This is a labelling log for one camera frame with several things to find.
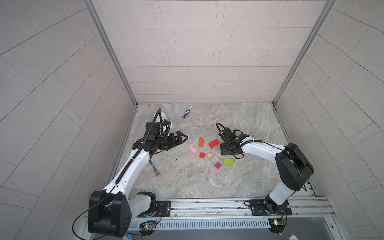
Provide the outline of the lime green block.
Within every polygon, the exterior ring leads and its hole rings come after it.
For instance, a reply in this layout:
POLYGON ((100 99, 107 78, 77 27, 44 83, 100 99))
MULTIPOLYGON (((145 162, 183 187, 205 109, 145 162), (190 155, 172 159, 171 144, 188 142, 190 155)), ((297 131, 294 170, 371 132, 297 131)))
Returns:
POLYGON ((235 163, 235 161, 233 159, 224 159, 223 160, 223 164, 225 166, 233 165, 234 163, 235 163))

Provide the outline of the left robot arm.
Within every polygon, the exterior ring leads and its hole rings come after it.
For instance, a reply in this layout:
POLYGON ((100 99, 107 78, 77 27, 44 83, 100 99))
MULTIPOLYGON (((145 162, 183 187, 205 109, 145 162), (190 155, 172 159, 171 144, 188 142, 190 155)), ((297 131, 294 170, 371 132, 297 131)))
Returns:
POLYGON ((188 136, 177 131, 170 133, 171 125, 148 122, 145 135, 133 144, 130 156, 121 170, 104 187, 89 198, 88 231, 92 234, 122 238, 132 219, 141 214, 156 212, 156 195, 139 192, 129 199, 133 185, 144 166, 156 153, 168 151, 183 144, 188 136))

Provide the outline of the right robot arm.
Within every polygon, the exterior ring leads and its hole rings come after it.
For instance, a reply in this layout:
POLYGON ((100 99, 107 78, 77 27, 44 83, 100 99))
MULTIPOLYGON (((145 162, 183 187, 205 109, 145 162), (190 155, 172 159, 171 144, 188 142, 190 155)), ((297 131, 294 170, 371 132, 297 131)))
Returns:
POLYGON ((305 190, 305 183, 315 172, 300 148, 293 143, 270 144, 243 132, 237 135, 238 130, 230 130, 221 123, 216 123, 216 127, 223 140, 220 144, 222 156, 232 155, 239 160, 244 158, 245 154, 250 154, 272 162, 278 169, 280 180, 265 199, 262 202, 249 200, 248 206, 256 211, 255 215, 291 215, 288 199, 301 189, 305 190))

